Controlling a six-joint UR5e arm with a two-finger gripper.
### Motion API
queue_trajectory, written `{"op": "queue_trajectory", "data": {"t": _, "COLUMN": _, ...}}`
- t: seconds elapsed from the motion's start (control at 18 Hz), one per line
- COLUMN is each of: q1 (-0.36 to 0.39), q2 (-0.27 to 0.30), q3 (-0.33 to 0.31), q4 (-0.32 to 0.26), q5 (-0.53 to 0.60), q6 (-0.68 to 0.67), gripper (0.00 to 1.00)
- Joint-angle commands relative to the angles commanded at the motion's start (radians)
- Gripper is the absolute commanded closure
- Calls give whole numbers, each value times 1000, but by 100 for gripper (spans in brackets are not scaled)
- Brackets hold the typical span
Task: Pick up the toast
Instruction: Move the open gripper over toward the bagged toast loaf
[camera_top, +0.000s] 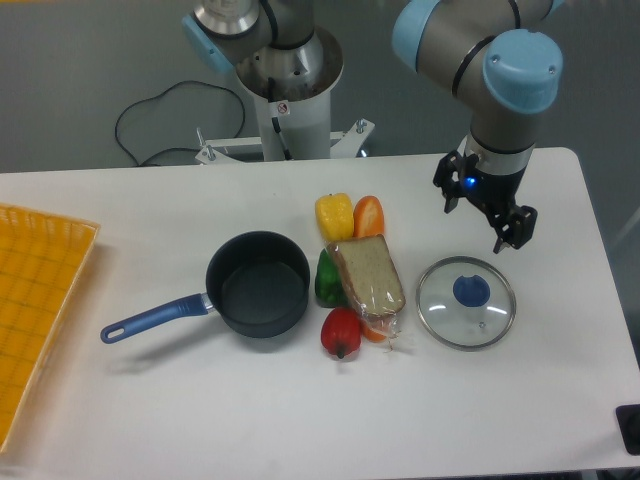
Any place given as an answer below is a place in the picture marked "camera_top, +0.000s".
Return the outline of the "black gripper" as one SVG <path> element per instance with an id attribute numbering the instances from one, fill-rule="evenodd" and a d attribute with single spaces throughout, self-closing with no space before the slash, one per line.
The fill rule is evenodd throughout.
<path id="1" fill-rule="evenodd" d="M 466 198 L 489 219 L 497 239 L 493 252 L 519 250 L 534 234 L 538 212 L 516 203 L 516 194 L 531 157 L 531 147 L 499 152 L 467 135 L 456 151 L 442 157 L 433 184 L 441 189 L 444 213 Z"/>

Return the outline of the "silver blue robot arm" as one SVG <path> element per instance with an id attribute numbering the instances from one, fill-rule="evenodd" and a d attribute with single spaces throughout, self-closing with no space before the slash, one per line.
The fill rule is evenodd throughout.
<path id="1" fill-rule="evenodd" d="M 412 1 L 392 32 L 395 55 L 472 113 L 461 152 L 433 182 L 452 210 L 466 199 L 487 218 L 498 248 L 533 236 L 536 210 L 516 192 L 563 70 L 557 44 L 536 25 L 554 1 Z M 232 71 L 254 100 L 268 160 L 333 155 L 330 94 L 344 68 L 337 40 L 309 1 L 201 1 L 182 20 L 201 61 Z"/>

